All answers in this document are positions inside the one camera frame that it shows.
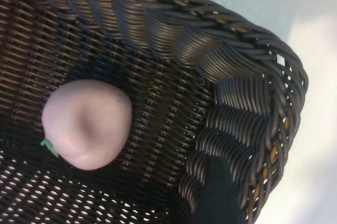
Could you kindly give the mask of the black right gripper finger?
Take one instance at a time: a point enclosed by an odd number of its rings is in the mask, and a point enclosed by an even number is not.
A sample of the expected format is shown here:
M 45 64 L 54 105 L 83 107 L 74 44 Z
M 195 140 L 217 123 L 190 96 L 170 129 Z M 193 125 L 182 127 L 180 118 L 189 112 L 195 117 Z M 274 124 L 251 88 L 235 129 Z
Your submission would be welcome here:
M 206 160 L 206 180 L 194 223 L 244 223 L 230 166 L 223 158 Z

